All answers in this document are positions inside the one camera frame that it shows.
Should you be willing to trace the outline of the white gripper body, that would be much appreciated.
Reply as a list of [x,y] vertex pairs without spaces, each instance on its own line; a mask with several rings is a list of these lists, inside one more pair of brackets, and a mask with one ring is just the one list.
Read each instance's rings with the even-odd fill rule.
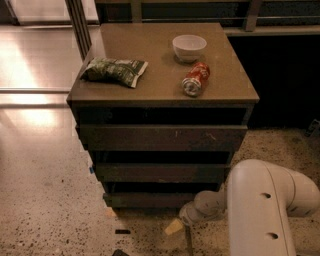
[[179,218],[186,226],[199,222],[217,221],[224,218],[227,209],[224,192],[201,191],[194,199],[186,203],[179,212]]

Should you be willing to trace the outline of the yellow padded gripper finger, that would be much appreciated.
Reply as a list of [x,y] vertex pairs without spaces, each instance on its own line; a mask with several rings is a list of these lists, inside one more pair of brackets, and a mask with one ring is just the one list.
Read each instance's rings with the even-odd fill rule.
[[164,230],[166,235],[172,235],[182,230],[184,224],[178,218],[175,218]]

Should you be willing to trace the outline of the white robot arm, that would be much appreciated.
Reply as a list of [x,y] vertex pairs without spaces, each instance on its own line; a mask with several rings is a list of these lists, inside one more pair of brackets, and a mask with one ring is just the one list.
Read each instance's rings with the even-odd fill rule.
[[319,204],[320,191],[306,175],[262,160],[243,160],[230,171],[226,188],[197,193],[165,233],[227,215],[230,256],[296,256],[288,219],[310,216]]

